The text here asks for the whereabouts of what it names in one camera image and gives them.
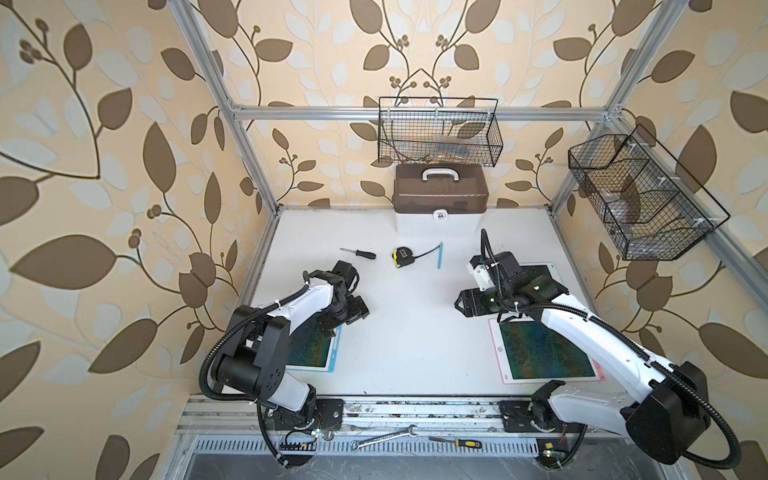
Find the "pink writing tablet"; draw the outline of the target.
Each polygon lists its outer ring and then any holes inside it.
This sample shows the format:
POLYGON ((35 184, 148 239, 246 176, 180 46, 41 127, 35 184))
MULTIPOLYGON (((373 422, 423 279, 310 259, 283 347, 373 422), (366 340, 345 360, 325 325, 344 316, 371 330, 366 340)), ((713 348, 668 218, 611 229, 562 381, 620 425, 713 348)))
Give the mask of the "pink writing tablet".
POLYGON ((522 319, 499 324, 495 318, 489 318, 488 324, 505 385, 605 379, 593 359, 541 323, 522 319))

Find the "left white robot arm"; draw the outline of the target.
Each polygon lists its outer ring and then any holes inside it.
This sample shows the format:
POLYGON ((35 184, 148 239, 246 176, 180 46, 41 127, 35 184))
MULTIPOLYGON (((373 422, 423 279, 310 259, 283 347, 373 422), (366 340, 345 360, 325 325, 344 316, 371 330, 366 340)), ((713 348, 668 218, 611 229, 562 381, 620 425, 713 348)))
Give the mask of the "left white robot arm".
POLYGON ((303 273, 301 288, 266 306, 242 305, 204 359, 199 387, 209 399, 249 401, 299 415, 315 416, 316 390, 286 371, 294 336, 329 340, 343 325, 369 315, 355 293, 360 276, 344 261, 331 270, 303 273))

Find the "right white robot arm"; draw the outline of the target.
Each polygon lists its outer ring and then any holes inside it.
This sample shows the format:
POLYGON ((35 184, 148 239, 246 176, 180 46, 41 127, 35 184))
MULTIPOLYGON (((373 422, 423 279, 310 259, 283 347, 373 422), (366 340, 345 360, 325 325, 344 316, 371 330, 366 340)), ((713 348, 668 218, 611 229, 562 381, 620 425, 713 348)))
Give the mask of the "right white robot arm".
POLYGON ((671 465, 710 427, 707 379, 690 363, 676 366, 594 315, 549 275, 533 275, 509 252, 475 255, 467 265, 474 289, 456 309, 466 317, 494 314, 553 331, 595 361, 620 389, 606 393, 553 379, 531 396, 541 430, 579 423, 629 437, 652 459, 671 465))

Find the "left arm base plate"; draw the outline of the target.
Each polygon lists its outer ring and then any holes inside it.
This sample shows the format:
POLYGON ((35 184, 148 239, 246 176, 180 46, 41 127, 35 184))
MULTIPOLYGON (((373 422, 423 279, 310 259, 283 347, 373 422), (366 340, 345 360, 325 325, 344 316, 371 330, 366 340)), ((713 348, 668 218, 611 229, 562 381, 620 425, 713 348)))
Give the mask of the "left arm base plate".
POLYGON ((341 398, 320 398, 310 401, 301 411, 292 412, 278 407, 271 419, 276 430, 335 431, 341 428, 345 402, 341 398))

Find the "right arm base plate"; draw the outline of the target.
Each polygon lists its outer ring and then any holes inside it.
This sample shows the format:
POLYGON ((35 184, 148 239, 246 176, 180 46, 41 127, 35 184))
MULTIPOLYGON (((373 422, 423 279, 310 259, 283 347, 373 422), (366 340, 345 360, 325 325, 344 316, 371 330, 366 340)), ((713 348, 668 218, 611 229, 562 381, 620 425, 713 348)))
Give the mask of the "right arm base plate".
POLYGON ((506 433, 526 433, 534 435, 576 434, 581 427, 575 423, 563 423, 553 420, 548 427, 538 427, 534 424, 531 401, 523 399, 507 399, 498 403, 503 430, 506 433))

